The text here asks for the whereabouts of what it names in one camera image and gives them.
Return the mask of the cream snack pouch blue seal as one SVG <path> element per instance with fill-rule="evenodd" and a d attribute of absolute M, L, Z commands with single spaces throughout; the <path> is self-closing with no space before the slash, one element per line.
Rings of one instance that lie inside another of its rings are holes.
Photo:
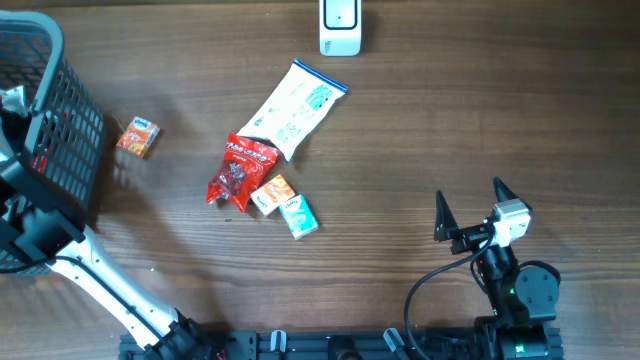
<path fill-rule="evenodd" d="M 295 59 L 238 135 L 271 142 L 289 162 L 296 148 L 347 92 L 345 84 Z"/>

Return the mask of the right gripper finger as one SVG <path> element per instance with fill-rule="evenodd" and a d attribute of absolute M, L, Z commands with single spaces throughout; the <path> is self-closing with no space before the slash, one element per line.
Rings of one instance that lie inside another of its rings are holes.
<path fill-rule="evenodd" d="M 527 207 L 529 211 L 533 210 L 533 208 L 527 202 L 525 202 L 517 194 L 515 194 L 499 177 L 493 178 L 493 187 L 498 203 L 506 202 L 509 200 L 519 200 Z"/>
<path fill-rule="evenodd" d="M 444 242 L 454 239 L 459 231 L 458 224 L 446 202 L 443 193 L 436 192 L 436 218 L 434 225 L 434 240 Z"/>

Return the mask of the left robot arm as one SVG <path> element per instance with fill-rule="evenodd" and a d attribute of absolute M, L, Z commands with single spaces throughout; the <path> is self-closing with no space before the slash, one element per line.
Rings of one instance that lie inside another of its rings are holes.
<path fill-rule="evenodd" d="M 213 345 L 199 325 L 132 280 L 87 224 L 103 140 L 72 110 L 1 110 L 1 248 L 17 262 L 7 271 L 44 266 L 75 282 L 127 327 L 145 359 L 206 359 Z"/>

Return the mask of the red snack bag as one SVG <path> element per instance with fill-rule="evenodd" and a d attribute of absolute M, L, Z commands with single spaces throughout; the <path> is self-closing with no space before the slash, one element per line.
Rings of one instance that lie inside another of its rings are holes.
<path fill-rule="evenodd" d="M 218 172 L 208 183 L 206 202 L 227 200 L 244 213 L 250 195 L 258 189 L 278 156 L 279 150 L 274 147 L 230 133 Z"/>

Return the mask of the red candy bar wrapper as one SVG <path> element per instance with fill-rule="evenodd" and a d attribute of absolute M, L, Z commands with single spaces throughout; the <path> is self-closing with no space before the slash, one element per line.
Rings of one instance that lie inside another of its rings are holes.
<path fill-rule="evenodd" d="M 42 154 L 35 156 L 32 161 L 32 167 L 41 174 L 45 172 L 46 164 L 47 158 Z"/>

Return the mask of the teal tissue pack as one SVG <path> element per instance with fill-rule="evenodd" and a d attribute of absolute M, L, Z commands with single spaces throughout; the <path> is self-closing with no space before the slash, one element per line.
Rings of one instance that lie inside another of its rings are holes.
<path fill-rule="evenodd" d="M 319 228 L 319 223 L 302 194 L 287 200 L 279 209 L 295 240 L 300 240 Z"/>

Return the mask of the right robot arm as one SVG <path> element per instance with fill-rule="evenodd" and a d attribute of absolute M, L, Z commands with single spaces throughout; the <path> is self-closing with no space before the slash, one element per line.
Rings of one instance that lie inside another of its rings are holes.
<path fill-rule="evenodd" d="M 496 204 L 479 225 L 461 228 L 444 195 L 436 193 L 434 239 L 450 241 L 454 255 L 469 252 L 473 276 L 487 295 L 491 316 L 440 338 L 451 359 L 562 359 L 557 317 L 561 275 L 539 260 L 519 262 L 512 245 L 528 233 L 533 209 L 499 178 Z"/>

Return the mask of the orange tissue pack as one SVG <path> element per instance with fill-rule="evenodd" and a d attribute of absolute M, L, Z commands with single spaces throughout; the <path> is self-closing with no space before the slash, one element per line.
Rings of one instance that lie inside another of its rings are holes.
<path fill-rule="evenodd" d="M 259 211 L 268 216 L 280 205 L 296 195 L 282 175 L 277 175 L 250 194 Z"/>
<path fill-rule="evenodd" d="M 138 158 L 145 158 L 160 127 L 144 118 L 134 117 L 116 143 L 116 147 Z"/>

